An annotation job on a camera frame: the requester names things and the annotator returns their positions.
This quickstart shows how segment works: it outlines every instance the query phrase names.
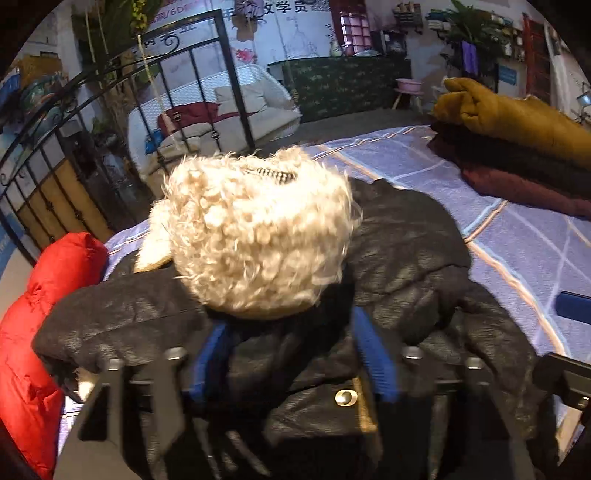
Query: black metal railing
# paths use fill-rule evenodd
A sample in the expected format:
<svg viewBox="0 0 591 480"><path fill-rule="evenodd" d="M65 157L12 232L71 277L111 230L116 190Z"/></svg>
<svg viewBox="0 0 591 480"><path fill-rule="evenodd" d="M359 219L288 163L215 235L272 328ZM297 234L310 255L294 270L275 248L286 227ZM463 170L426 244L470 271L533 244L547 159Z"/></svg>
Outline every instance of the black metal railing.
<svg viewBox="0 0 591 480"><path fill-rule="evenodd" d="M215 26L217 36L214 35L208 40L179 48L181 42L178 33L182 33L183 29L188 28L189 25L205 21ZM210 44L219 44L236 101L240 122L244 130L244 137L248 149L254 150L254 139L239 88L222 11L213 10L197 14L142 36L145 47L155 44L156 39L160 39L165 46L170 47L169 51L147 57L145 60L148 68L157 66L158 74L164 85L163 96L165 95L172 108L177 105L174 104L173 95L169 88L169 79L163 69L163 61L177 55L188 54L201 99L205 101L206 95L202 85L202 78L197 68L196 50ZM131 44L126 51L132 50L134 47L136 45ZM98 238L106 235L104 231L94 231L98 230L98 228L87 217L87 211L69 193L71 182L66 181L64 177L60 178L56 173L65 158L69 160L77 181L84 187L88 197L96 207L96 211L100 213L104 220L108 231L114 232L128 228L147 218L150 204L154 198L146 185L139 179L138 172L131 161L132 156L129 153L125 135L127 126L119 124L117 115L112 110L112 105L105 101L105 95L109 92L122 92L127 86L129 90L126 91L130 92L131 98L133 98L132 105L138 109L141 122L147 130L147 135L151 138L152 143L156 145L152 129L142 109L138 86L135 81L138 74L146 72L144 59L135 59L122 64L120 60L122 53L103 65L93 65L85 69L42 104L38 111L26 121L16 140L0 160L0 172L4 171L0 175L0 225L7 231L11 241L31 264L35 264L38 253L45 246L65 235L68 231L83 229ZM75 99L82 86L86 86L91 92L96 93L93 93L78 105ZM105 165L105 150L101 150L102 146L96 141L96 136L93 136L86 126L82 112L84 108L92 105L93 102L99 102L101 110L105 111L110 123L112 123L113 134L109 140L111 142L109 145L115 145L120 152L119 156L127 158L123 181L115 180L115 174ZM207 114L212 129L212 138L216 142L218 149L222 150L219 141L220 135L215 129L213 118L209 111ZM42 133L44 121L48 122L50 120L53 121L51 128ZM71 126L72 122L77 126L78 130L75 136L67 136L64 129L69 125ZM180 129L180 135L187 151L191 151L182 128ZM8 165L7 162L9 159L14 162L14 154L17 148L20 148L19 145L23 148L23 151L13 165L12 170L7 173L5 168ZM48 154L49 150L52 149L58 152L57 161ZM156 154L158 168L162 168L166 173L169 173L170 161L160 153L159 149L156 149ZM52 194L49 194L47 188L44 188L48 182L51 182ZM56 203L61 205L61 210L56 208ZM11 228L11 223L7 218L10 215L13 215L19 221L25 236L30 241L23 242L18 232Z"/></svg>

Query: black leather jacket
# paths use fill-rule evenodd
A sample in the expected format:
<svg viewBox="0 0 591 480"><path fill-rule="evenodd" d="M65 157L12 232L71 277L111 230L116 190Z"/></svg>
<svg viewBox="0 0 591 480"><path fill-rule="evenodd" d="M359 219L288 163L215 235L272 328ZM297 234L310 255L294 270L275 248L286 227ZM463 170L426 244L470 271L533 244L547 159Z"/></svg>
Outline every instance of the black leather jacket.
<svg viewBox="0 0 591 480"><path fill-rule="evenodd" d="M126 258L109 281L55 306L35 352L76 398L77 367L99 372L110 358L145 365L205 335L212 322L227 322L230 353L217 366L224 374L191 411L206 476L240 479L497 478L492 452L474 456L465 471L469 395L434 397L433 382L425 381L455 378L477 356L515 422L514 440L528 442L540 471L551 469L556 424L551 401L532 385L536 354L506 310L470 280L470 255L454 220L422 193L384 180L351 183L363 222L343 282L317 306L270 322L221 317L189 297L173 265L127 274L133 258ZM423 370L397 365L401 395L394 405L384 407L373 394L352 335L353 306L364 309L391 348L417 345L431 362ZM180 372L186 390L197 354L187 350L191 360ZM358 391L362 401L337 405L342 389ZM150 413L142 415L152 473L167 478ZM465 476L453 476L460 471Z"/></svg>

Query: folded clothes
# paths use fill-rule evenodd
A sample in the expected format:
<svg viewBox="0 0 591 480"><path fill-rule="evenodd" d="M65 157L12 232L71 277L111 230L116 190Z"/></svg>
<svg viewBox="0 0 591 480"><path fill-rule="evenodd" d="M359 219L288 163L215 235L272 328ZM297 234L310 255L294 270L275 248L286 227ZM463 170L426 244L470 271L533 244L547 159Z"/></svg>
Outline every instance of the folded clothes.
<svg viewBox="0 0 591 480"><path fill-rule="evenodd" d="M462 177L481 195L591 220L591 200L568 197L518 175L482 165L464 164Z"/></svg>
<svg viewBox="0 0 591 480"><path fill-rule="evenodd" d="M445 81L433 115L472 132L530 147L591 170L591 132L535 97L497 95L468 78Z"/></svg>
<svg viewBox="0 0 591 480"><path fill-rule="evenodd" d="M440 157L514 173L567 196L591 200L589 170L507 140L475 134L463 125L435 122L431 128L438 134L430 147Z"/></svg>

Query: button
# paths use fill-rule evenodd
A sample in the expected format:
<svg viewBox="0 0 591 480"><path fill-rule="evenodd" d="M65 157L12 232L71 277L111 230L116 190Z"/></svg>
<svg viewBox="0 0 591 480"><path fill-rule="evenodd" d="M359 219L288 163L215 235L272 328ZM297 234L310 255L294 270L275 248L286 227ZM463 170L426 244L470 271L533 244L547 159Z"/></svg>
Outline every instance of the button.
<svg viewBox="0 0 591 480"><path fill-rule="evenodd" d="M339 390L335 395L335 402L339 407L350 407L357 403L357 398L355 390Z"/></svg>

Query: gray floor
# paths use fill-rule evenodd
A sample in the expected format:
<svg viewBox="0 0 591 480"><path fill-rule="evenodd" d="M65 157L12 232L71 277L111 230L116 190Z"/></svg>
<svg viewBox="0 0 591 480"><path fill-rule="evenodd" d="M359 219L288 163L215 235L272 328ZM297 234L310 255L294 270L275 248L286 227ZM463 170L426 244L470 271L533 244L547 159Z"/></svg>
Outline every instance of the gray floor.
<svg viewBox="0 0 591 480"><path fill-rule="evenodd" d="M295 134L273 140L260 147L258 155L267 157L280 148L292 145L321 144L338 138L356 137L385 128L424 125L430 122L427 115L411 110L380 109L370 112L350 113L316 122L300 124Z"/></svg>

